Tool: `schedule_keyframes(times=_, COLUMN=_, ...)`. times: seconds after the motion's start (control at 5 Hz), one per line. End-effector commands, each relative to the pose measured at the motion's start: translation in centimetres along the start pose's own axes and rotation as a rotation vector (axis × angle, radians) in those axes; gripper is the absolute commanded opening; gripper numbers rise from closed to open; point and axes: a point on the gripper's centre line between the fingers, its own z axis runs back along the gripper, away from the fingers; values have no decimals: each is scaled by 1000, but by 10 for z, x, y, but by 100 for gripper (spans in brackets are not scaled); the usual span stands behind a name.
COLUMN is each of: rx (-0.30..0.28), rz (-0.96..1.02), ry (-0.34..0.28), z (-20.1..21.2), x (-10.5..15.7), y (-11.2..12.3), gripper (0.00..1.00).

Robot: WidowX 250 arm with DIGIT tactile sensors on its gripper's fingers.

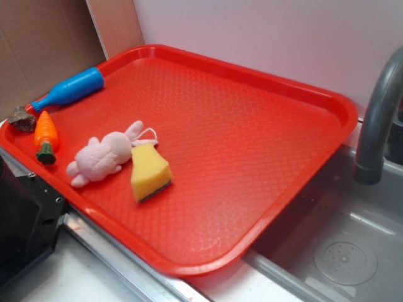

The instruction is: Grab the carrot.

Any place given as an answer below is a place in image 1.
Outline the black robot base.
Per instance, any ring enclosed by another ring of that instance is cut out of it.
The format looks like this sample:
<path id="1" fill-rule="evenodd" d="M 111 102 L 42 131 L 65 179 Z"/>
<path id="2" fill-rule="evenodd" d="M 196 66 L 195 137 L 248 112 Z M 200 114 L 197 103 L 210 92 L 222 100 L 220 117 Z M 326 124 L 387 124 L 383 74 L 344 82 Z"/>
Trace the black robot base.
<path id="1" fill-rule="evenodd" d="M 66 208 L 40 176 L 16 176 L 1 159 L 1 292 L 54 252 Z"/>

